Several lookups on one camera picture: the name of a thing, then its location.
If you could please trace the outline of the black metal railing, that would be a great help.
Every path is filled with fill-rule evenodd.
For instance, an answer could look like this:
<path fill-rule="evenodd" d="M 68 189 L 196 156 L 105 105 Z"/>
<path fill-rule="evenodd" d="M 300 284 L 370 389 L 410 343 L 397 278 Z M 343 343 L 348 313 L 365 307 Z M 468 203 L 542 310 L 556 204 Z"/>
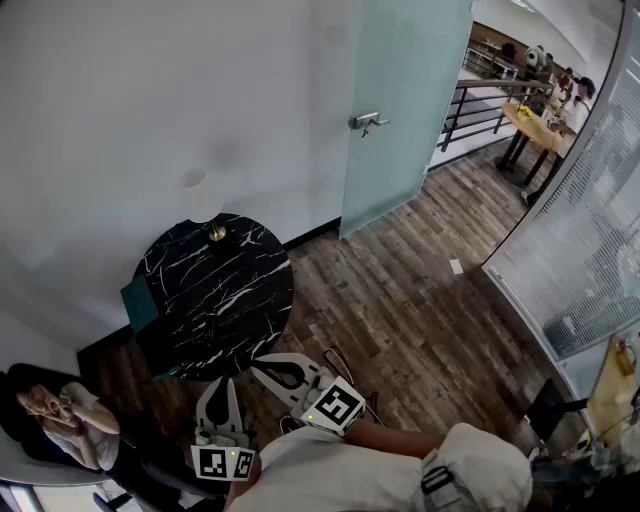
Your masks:
<path fill-rule="evenodd" d="M 504 104 L 538 107 L 551 90 L 551 84 L 539 81 L 460 79 L 436 148 L 445 153 L 453 143 L 497 134 L 512 124 L 502 111 Z"/>

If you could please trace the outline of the yellow desk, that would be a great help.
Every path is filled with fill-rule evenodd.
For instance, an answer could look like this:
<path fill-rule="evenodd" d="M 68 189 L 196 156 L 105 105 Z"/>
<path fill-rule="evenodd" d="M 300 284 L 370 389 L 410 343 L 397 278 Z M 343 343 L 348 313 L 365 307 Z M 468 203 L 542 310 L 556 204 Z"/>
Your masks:
<path fill-rule="evenodd" d="M 596 383 L 587 400 L 587 417 L 595 442 L 612 447 L 619 442 L 623 423 L 633 414 L 633 396 L 639 384 L 638 362 L 633 346 L 624 338 L 613 336 Z"/>

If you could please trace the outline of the white lamp with gold base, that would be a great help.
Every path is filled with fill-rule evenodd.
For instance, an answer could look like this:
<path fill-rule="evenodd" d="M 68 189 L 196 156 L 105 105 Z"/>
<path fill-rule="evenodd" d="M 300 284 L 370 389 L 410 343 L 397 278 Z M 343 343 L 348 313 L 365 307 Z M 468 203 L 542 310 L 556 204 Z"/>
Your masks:
<path fill-rule="evenodd" d="M 212 242 L 221 241 L 226 236 L 226 229 L 216 220 L 224 206 L 221 185 L 211 172 L 204 169 L 188 170 L 182 181 L 183 191 L 188 207 L 188 218 L 208 229 Z"/>

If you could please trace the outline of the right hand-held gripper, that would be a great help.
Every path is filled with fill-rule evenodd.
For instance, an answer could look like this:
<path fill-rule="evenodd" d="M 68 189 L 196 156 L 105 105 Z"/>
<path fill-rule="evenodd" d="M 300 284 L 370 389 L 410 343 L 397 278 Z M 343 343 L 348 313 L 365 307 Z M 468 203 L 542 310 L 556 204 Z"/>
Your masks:
<path fill-rule="evenodd" d="M 303 403 L 299 420 L 307 426 L 343 437 L 364 415 L 364 397 L 343 377 L 326 368 L 319 371 L 303 354 L 267 354 L 256 359 L 251 371 L 285 405 Z M 309 391 L 308 382 L 313 382 Z"/>

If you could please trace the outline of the person's right forearm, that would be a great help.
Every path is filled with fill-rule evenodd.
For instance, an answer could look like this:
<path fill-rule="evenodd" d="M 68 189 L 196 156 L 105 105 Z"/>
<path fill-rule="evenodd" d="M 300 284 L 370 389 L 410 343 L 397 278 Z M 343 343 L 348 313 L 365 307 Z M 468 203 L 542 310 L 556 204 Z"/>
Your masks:
<path fill-rule="evenodd" d="M 385 453 L 424 459 L 438 449 L 445 436 L 392 429 L 358 419 L 343 436 L 345 443 Z"/>

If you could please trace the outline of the dark teal rectangular box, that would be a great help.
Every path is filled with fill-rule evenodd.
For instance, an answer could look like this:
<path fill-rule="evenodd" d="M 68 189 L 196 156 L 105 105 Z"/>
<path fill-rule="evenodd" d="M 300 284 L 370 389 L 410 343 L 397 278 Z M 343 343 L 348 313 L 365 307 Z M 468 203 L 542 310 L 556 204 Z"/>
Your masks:
<path fill-rule="evenodd" d="M 159 311 L 144 275 L 135 276 L 120 290 L 121 298 L 135 334 L 142 332 L 159 317 Z"/>

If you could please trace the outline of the glass partition with blinds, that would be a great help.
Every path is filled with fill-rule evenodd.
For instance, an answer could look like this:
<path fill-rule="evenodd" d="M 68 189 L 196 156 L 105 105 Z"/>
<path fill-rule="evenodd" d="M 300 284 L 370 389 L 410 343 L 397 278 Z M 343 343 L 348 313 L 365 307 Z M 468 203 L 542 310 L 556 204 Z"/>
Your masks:
<path fill-rule="evenodd" d="M 574 147 L 484 269 L 556 361 L 640 321 L 640 0 Z"/>

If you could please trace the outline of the frosted glass door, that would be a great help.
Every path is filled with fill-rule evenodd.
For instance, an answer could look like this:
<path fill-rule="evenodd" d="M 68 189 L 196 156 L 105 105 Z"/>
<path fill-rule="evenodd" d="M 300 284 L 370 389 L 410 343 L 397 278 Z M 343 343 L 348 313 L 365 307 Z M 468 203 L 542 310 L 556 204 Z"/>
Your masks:
<path fill-rule="evenodd" d="M 364 138 L 350 130 L 340 237 L 419 194 L 457 85 L 472 4 L 362 0 L 351 117 L 379 112 L 391 123 Z"/>

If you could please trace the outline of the wooden high table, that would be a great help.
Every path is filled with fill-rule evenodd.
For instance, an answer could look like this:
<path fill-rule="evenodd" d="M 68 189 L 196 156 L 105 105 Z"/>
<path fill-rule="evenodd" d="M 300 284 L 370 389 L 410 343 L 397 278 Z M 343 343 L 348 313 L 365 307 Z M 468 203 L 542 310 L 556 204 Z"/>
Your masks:
<path fill-rule="evenodd" d="M 530 116 L 522 114 L 518 104 L 503 104 L 501 114 L 516 128 L 516 132 L 506 152 L 498 160 L 496 168 L 511 184 L 521 188 L 527 187 L 547 158 L 557 153 L 562 136 L 552 131 L 547 122 L 535 113 Z M 517 161 L 528 143 L 535 145 L 540 150 L 540 154 L 530 170 L 525 174 L 518 174 Z"/>

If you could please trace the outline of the person's left forearm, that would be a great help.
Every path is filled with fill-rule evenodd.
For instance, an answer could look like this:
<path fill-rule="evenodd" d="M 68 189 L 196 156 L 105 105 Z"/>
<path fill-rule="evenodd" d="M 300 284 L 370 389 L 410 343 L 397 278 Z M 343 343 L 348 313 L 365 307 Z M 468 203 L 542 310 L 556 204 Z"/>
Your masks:
<path fill-rule="evenodd" d="M 252 463 L 249 477 L 246 481 L 235 481 L 230 487 L 229 494 L 223 512 L 228 512 L 233 502 L 248 492 L 258 481 L 262 472 L 262 460 L 259 453 L 256 453 Z"/>

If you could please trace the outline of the black marble round table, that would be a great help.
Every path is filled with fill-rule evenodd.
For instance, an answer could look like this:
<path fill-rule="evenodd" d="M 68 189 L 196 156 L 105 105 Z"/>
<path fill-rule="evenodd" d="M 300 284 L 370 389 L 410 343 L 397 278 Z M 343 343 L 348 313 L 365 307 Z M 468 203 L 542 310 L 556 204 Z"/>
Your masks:
<path fill-rule="evenodd" d="M 214 381 L 267 354 L 293 305 L 291 261 L 279 239 L 248 217 L 221 213 L 212 242 L 204 224 L 185 220 L 164 232 L 139 261 L 160 317 L 136 336 L 155 378 Z M 208 312 L 217 339 L 205 340 Z"/>

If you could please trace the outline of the window with dark frame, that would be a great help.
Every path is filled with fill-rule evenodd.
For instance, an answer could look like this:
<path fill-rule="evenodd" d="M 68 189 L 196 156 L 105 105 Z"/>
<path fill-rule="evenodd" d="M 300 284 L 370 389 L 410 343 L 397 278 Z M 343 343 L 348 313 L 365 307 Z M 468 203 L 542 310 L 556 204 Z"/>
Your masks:
<path fill-rule="evenodd" d="M 0 482 L 0 512 L 101 512 L 94 493 L 109 500 L 122 492 L 111 481 L 70 487 Z"/>

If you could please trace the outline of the person's white shirt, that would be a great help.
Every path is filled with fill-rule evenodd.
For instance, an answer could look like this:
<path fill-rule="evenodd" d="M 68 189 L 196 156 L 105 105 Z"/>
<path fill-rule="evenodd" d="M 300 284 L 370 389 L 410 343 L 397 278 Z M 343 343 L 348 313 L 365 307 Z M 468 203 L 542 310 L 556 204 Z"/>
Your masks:
<path fill-rule="evenodd" d="M 228 512 L 525 512 L 533 492 L 529 460 L 514 445 L 466 423 L 454 425 L 424 459 L 354 446 L 305 426 L 260 451 L 256 484 Z M 454 475 L 425 495 L 426 468 Z"/>

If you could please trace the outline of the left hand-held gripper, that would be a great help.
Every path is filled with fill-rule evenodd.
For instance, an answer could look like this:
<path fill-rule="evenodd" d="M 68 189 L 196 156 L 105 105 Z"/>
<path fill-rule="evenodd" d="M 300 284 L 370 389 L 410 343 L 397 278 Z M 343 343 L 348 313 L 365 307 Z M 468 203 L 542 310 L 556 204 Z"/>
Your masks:
<path fill-rule="evenodd" d="M 217 431 L 214 421 L 207 412 L 222 378 L 211 382 L 203 391 L 196 404 L 195 445 L 191 454 L 196 476 L 204 480 L 224 482 L 246 482 L 256 461 L 256 451 L 249 447 L 249 437 L 245 433 Z M 241 412 L 235 384 L 232 378 L 224 378 L 223 430 L 243 430 L 244 418 Z"/>

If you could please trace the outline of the black office chair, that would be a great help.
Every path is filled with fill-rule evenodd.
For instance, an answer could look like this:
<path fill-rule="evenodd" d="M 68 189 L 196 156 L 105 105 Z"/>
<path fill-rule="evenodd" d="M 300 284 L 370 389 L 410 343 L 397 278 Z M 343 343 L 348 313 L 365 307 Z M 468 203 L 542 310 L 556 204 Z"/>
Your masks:
<path fill-rule="evenodd" d="M 587 407 L 587 399 L 565 401 L 553 380 L 548 379 L 529 406 L 525 419 L 541 442 L 546 443 L 565 414 Z"/>

